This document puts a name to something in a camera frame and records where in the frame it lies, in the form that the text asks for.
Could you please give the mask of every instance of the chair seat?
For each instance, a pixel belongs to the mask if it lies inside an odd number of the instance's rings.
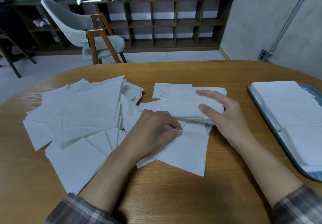
[[[120,36],[108,36],[115,52],[119,54],[125,48],[125,41]],[[101,36],[95,38],[95,46],[96,46],[96,53],[97,58],[102,59],[109,56],[112,56],[111,52],[107,49],[106,44],[104,43]],[[92,54],[90,48],[83,47],[83,57],[87,60],[92,60]]]

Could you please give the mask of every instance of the wall socket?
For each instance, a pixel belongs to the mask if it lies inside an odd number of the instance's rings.
[[[260,55],[258,55],[257,60],[262,62],[267,62],[267,59],[271,56],[272,55],[268,51],[266,51],[265,49],[262,49],[260,52]]]

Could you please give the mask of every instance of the blue tray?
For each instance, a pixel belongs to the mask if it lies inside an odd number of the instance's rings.
[[[283,138],[279,135],[278,131],[274,128],[273,124],[271,123],[271,121],[269,120],[268,116],[265,114],[265,112],[263,111],[261,105],[258,103],[257,99],[255,98],[254,94],[251,91],[251,85],[248,85],[248,92],[251,95],[252,99],[254,100],[257,108],[260,110],[262,116],[264,117],[264,119],[266,120],[267,124],[269,125],[269,127],[271,128],[272,132],[274,133],[275,137],[277,138],[277,140],[279,141],[280,145],[282,146],[282,148],[284,149],[285,153],[287,154],[287,156],[290,158],[290,160],[292,161],[292,163],[294,164],[294,166],[296,167],[296,169],[298,169],[298,171],[300,173],[302,173],[304,176],[306,176],[307,178],[314,180],[314,181],[319,181],[322,182],[322,171],[314,171],[314,172],[308,172],[305,171],[299,164],[299,162],[295,159],[294,155],[291,153],[291,151],[288,149],[287,145],[285,144]],[[315,100],[319,103],[320,106],[322,106],[322,94],[320,92],[318,92],[315,88],[307,85],[307,84],[302,84],[299,83],[299,86],[303,89],[305,89],[306,91],[308,91],[310,94],[315,96]]]

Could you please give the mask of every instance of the left hand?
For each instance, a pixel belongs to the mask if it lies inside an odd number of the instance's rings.
[[[177,130],[166,130],[163,128],[164,125],[170,125]],[[181,125],[169,112],[143,110],[139,120],[120,146],[127,147],[127,152],[137,163],[152,153],[158,152],[176,137],[180,137],[182,133],[178,130],[182,130]]]

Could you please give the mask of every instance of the forearm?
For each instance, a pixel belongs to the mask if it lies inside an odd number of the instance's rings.
[[[79,196],[95,207],[112,213],[124,181],[136,164],[127,150],[125,143],[115,149]]]
[[[303,183],[253,137],[238,144],[236,150],[245,160],[255,180],[273,207]]]

